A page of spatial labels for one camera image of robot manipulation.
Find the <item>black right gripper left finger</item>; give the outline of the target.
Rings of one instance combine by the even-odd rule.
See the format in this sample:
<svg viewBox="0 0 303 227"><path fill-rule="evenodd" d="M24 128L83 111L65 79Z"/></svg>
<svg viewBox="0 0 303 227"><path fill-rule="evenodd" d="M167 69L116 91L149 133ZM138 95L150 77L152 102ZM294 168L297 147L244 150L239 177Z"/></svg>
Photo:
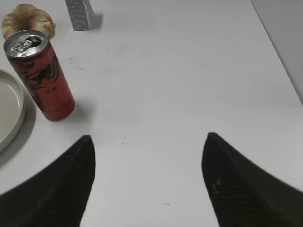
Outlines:
<svg viewBox="0 0 303 227"><path fill-rule="evenodd" d="M93 141L84 135L39 173L1 194L0 225L80 226L95 168Z"/></svg>

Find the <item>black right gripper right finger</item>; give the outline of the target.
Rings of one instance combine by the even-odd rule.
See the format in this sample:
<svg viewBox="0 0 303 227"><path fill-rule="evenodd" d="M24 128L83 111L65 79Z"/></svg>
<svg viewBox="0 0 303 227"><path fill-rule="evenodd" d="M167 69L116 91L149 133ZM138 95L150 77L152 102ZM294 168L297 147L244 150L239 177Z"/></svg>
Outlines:
<svg viewBox="0 0 303 227"><path fill-rule="evenodd" d="M202 175L221 227L301 227L303 193L244 157L214 132L207 135Z"/></svg>

